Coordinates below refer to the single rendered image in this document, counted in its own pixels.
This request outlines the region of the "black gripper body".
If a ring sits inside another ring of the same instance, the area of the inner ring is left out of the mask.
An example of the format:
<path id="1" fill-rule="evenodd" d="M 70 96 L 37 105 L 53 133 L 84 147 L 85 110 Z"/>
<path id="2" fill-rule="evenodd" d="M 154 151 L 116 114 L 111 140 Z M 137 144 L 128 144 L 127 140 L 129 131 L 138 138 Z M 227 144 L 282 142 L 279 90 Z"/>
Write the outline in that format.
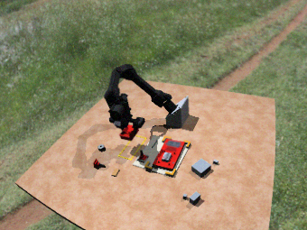
<path id="1" fill-rule="evenodd" d="M 131 115 L 130 110 L 131 110 L 131 107 L 129 107 L 129 109 L 128 109 L 127 111 L 124 112 L 124 115 L 127 115 L 127 117 L 128 117 L 129 120 L 130 120 L 129 123 L 133 123 L 133 127 L 134 127 L 134 128 L 140 129 L 140 128 L 144 125 L 144 123 L 145 123 L 144 118 L 142 118 L 142 117 L 137 117 L 136 119 L 133 119 L 133 118 L 132 118 L 133 115 Z M 109 117 L 109 122 L 110 122 L 111 124 L 113 124 L 115 121 L 112 120 L 111 117 Z"/>

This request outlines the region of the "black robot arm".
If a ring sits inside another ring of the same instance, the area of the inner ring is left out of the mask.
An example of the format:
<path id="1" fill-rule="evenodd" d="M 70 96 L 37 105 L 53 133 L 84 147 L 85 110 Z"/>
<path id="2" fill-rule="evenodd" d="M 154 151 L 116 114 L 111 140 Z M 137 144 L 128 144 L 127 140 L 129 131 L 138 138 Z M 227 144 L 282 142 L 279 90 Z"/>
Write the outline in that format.
<path id="1" fill-rule="evenodd" d="M 121 78 L 132 80 L 138 87 L 151 96 L 151 101 L 153 103 L 160 108 L 164 107 L 169 114 L 177 108 L 178 105 L 175 105 L 171 101 L 172 96 L 170 94 L 153 88 L 139 75 L 136 75 L 135 69 L 131 64 L 124 64 L 122 66 L 115 67 L 112 70 L 109 87 L 104 94 L 104 98 L 109 107 L 108 112 L 110 113 L 111 119 L 115 121 L 114 125 L 116 128 L 123 130 L 124 128 L 127 128 L 130 122 L 127 115 L 124 115 L 124 112 L 129 109 L 129 104 L 127 101 L 128 95 L 125 93 L 120 94 L 120 88 L 118 86 Z"/>

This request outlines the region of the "black toy car tyre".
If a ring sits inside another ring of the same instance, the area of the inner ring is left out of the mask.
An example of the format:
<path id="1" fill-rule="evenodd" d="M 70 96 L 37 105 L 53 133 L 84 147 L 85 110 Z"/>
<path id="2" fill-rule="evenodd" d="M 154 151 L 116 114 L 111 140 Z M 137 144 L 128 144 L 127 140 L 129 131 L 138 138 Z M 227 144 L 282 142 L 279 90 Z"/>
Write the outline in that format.
<path id="1" fill-rule="evenodd" d="M 100 145 L 98 146 L 98 150 L 99 150 L 100 152 L 104 151 L 104 150 L 105 150 L 104 144 L 100 144 Z"/>

